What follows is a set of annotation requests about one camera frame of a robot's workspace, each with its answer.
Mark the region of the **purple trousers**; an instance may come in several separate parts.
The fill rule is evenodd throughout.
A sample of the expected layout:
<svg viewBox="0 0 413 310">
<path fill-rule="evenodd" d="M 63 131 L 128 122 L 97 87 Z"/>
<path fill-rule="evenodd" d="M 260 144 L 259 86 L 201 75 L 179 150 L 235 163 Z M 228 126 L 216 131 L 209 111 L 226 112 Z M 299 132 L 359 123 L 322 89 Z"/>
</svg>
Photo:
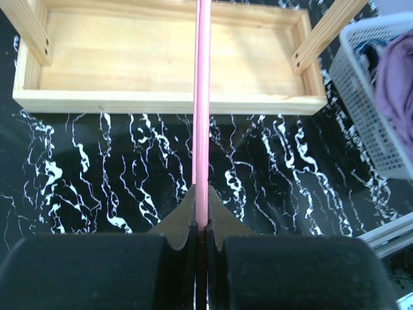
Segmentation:
<svg viewBox="0 0 413 310">
<path fill-rule="evenodd" d="M 378 63 L 376 104 L 407 153 L 412 152 L 412 32 L 398 36 Z"/>
</svg>

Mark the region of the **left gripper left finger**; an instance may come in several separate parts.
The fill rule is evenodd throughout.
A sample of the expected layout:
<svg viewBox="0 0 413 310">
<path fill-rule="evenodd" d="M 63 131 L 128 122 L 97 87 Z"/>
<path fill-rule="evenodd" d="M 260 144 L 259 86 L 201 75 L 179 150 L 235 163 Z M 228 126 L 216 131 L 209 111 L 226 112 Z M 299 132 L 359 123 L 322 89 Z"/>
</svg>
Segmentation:
<svg viewBox="0 0 413 310">
<path fill-rule="evenodd" d="M 37 234 L 1 264 L 2 309 L 191 309 L 195 189 L 146 233 Z"/>
</svg>

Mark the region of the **pink hanger holding purple trousers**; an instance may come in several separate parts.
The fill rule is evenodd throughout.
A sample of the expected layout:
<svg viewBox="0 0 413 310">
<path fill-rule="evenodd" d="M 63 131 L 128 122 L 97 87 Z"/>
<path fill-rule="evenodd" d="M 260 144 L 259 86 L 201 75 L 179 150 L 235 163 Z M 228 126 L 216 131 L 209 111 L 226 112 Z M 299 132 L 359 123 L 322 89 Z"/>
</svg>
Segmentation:
<svg viewBox="0 0 413 310">
<path fill-rule="evenodd" d="M 211 1 L 196 2 L 192 183 L 196 186 L 195 216 L 199 231 L 204 231 L 208 224 L 211 15 Z"/>
</svg>

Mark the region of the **blue patterned trousers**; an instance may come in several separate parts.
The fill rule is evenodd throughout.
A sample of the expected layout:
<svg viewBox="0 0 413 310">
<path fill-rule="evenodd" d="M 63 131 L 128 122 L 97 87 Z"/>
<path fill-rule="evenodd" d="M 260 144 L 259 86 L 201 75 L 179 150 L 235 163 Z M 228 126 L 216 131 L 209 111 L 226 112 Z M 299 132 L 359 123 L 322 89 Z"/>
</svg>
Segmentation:
<svg viewBox="0 0 413 310">
<path fill-rule="evenodd" d="M 370 39 L 354 48 L 354 55 L 369 83 L 375 83 L 378 63 L 388 41 Z"/>
</svg>

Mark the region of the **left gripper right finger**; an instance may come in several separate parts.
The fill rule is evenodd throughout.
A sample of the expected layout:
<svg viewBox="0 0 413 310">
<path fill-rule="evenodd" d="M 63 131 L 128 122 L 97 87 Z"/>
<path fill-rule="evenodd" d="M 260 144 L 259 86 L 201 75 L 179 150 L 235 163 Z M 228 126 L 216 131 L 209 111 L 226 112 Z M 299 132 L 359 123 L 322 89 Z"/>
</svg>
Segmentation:
<svg viewBox="0 0 413 310">
<path fill-rule="evenodd" d="M 396 309 L 379 258 L 360 239 L 264 236 L 208 190 L 211 309 Z"/>
</svg>

